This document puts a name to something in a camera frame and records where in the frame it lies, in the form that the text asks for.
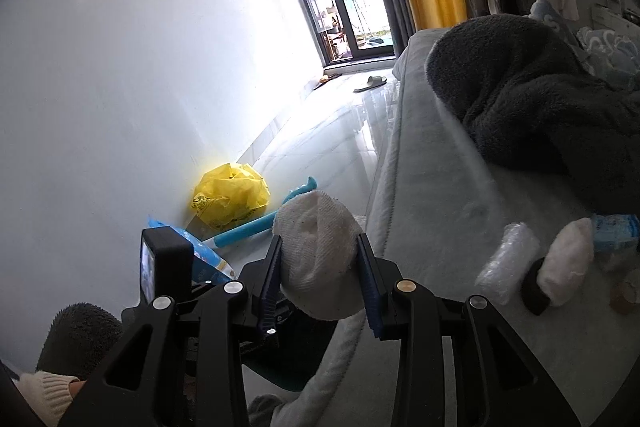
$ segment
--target dark gray plush fabric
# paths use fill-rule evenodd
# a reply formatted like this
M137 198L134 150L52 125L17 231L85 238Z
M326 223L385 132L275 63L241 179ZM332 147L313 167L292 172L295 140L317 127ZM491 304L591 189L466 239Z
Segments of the dark gray plush fabric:
M426 77L485 160L568 172L594 211L640 212L640 92L584 73L547 26L469 20L436 43Z
M120 321L102 308L67 306L53 319L36 370L86 380L121 334Z

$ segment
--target metal screw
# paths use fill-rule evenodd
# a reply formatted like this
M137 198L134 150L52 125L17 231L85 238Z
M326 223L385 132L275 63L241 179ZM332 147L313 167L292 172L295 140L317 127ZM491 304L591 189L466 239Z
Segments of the metal screw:
M396 287L404 293L411 293L416 288L415 282L406 279L399 281Z
M486 308L487 301L484 297L473 295L469 299L469 304L471 304L477 310L484 310Z
M165 310L171 305L171 299L169 297L156 297L154 299L154 308L156 310Z
M225 292L227 293L240 293L242 288L242 283L239 281L231 281L225 284Z

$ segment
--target white towel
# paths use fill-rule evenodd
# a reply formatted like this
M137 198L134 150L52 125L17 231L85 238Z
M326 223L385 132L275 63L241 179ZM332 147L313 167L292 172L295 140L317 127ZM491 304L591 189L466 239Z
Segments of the white towel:
M362 229L347 207L321 190L283 204L273 221L282 238L282 291L310 317L334 321L363 308L355 267Z
M538 286L552 306L562 306L574 296L592 262L591 219L583 217L560 230L538 272Z

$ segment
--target plastic bottle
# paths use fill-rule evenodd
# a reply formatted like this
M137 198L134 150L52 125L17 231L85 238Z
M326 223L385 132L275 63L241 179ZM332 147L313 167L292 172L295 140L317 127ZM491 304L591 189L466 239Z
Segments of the plastic bottle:
M634 214L591 216L593 250L604 271L632 267L640 261L640 223Z

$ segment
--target slipper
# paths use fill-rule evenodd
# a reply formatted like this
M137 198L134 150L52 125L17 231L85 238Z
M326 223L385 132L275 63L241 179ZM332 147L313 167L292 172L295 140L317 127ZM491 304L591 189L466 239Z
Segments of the slipper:
M329 82L329 80L333 80L334 78L338 78L339 76L342 76L342 73L325 74L325 75L321 76L319 84L316 87L314 87L313 90L315 91L316 89L318 89L318 87L324 86L324 84Z
M374 87L384 86L386 84L386 76L370 76L367 83L362 87L357 87L353 92L363 92Z

